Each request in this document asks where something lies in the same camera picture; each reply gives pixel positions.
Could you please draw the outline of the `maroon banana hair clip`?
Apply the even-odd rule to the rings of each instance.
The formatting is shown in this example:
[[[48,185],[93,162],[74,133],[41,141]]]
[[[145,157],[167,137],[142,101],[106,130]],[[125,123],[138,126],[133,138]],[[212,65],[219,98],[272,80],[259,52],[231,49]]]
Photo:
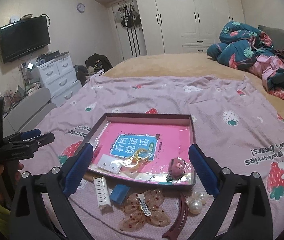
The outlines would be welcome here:
[[[162,235],[162,238],[169,240],[177,240],[183,230],[188,217],[188,206],[183,193],[179,194],[179,213],[173,225]]]

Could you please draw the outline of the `grey chair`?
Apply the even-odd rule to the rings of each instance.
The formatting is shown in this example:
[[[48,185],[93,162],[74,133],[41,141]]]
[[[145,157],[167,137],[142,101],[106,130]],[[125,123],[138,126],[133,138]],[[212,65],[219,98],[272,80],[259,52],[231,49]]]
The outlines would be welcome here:
[[[57,106],[51,102],[49,89],[40,88],[26,96],[3,119],[3,136],[33,130]]]

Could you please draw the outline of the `pile of dark clothes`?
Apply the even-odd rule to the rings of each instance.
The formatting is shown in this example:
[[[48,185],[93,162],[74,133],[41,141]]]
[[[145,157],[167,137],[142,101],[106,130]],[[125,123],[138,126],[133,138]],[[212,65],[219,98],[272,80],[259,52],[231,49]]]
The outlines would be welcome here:
[[[90,77],[97,74],[102,75],[103,73],[112,69],[113,66],[107,56],[94,53],[86,61],[85,65],[75,65],[75,73],[77,79],[81,82],[81,85],[84,86],[89,80]]]

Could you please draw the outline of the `white hair claw clip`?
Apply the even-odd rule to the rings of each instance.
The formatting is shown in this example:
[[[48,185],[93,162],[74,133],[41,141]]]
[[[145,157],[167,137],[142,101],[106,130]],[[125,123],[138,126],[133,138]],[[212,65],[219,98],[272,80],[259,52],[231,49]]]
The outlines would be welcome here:
[[[93,183],[97,196],[98,208],[103,210],[106,207],[111,207],[111,200],[105,178],[94,178]]]

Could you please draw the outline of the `blue square eraser block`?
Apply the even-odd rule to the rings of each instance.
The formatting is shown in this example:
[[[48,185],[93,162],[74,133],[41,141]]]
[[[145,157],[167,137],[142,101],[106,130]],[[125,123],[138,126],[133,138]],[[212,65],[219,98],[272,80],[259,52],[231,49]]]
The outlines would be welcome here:
[[[118,205],[121,205],[127,194],[130,191],[130,187],[123,185],[123,184],[118,184],[114,187],[113,191],[110,194],[110,200]]]

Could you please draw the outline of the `white drawer cabinet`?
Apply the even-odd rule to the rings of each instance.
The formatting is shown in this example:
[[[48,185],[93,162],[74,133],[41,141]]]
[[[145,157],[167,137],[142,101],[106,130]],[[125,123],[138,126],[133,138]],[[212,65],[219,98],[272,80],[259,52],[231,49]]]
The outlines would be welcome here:
[[[57,107],[62,106],[82,88],[69,52],[36,66],[30,74],[33,78],[39,78],[41,88],[49,89],[51,102]]]

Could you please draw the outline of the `pink pajama clothes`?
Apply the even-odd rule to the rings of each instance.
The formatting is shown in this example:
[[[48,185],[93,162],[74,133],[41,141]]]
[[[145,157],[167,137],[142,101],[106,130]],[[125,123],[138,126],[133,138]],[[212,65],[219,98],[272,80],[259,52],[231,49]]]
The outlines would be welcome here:
[[[263,82],[268,80],[273,80],[275,83],[284,82],[284,63],[277,56],[258,56],[248,71]]]

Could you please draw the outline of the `tan bed sheet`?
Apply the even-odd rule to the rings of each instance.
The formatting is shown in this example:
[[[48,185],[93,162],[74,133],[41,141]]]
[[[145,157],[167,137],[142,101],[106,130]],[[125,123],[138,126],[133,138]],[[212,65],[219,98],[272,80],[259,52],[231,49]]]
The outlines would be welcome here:
[[[200,77],[207,75],[230,80],[243,80],[248,77],[249,82],[266,97],[281,117],[284,118],[284,100],[268,94],[262,86],[262,81],[257,76],[221,65],[210,59],[205,53],[135,57],[117,64],[104,74],[106,77],[113,78],[147,76]]]

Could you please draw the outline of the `dark cardboard box tray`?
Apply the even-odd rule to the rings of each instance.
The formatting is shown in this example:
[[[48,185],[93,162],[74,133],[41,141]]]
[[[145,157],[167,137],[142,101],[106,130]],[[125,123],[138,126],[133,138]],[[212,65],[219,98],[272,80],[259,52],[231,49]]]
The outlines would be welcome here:
[[[135,183],[189,187],[196,180],[189,160],[193,143],[190,115],[105,113],[77,151],[92,146],[89,172]]]

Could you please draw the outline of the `pink book in tray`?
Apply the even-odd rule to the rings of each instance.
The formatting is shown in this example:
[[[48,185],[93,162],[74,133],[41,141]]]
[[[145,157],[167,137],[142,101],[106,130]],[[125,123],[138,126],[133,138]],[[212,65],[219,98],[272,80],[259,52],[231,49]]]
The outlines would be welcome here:
[[[139,182],[189,184],[194,173],[188,157],[192,136],[189,124],[108,122],[100,134],[90,141],[94,146],[94,157],[89,169]],[[98,168],[97,164],[103,154],[121,160],[119,174]],[[170,161],[176,157],[184,159],[190,166],[180,180],[167,182]]]

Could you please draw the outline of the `wall mounted black television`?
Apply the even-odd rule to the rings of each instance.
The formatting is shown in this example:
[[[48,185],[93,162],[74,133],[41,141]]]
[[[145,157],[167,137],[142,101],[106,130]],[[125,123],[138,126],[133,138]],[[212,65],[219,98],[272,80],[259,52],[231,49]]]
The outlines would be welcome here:
[[[20,20],[0,28],[0,51],[4,63],[15,61],[49,44],[46,16]]]

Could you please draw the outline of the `hanging black bags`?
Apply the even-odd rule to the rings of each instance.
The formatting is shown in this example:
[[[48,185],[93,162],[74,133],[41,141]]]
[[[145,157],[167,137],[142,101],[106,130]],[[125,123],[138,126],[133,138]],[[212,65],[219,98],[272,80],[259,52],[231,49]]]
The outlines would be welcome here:
[[[118,3],[113,19],[118,32],[123,60],[140,56],[141,49],[137,29],[141,22],[139,13],[134,8],[133,1]]]

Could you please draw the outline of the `white wardrobe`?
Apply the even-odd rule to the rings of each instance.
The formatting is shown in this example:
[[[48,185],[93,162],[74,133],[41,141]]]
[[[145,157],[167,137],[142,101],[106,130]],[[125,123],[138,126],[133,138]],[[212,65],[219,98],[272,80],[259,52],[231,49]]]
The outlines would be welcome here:
[[[123,0],[96,0],[119,5]],[[204,53],[230,21],[244,22],[241,0],[136,0],[147,55]]]

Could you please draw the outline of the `pink strawberry blanket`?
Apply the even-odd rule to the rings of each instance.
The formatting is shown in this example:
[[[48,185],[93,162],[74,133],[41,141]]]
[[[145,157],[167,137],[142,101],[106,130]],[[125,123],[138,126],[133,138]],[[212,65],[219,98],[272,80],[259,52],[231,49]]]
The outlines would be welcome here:
[[[273,233],[284,230],[284,101],[273,107],[249,79],[204,77],[94,78],[39,129],[55,141],[24,161],[31,174],[62,165],[105,113],[187,114],[196,142],[221,166],[259,172],[267,189]]]

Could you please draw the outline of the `beige dotted mesh bow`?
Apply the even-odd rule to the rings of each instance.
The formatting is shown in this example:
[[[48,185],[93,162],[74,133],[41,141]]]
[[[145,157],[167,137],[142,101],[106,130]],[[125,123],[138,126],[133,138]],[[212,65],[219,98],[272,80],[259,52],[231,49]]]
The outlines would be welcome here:
[[[164,199],[162,189],[131,194],[121,207],[125,217],[120,222],[120,230],[138,231],[147,223],[155,227],[168,226],[171,219],[161,207]]]

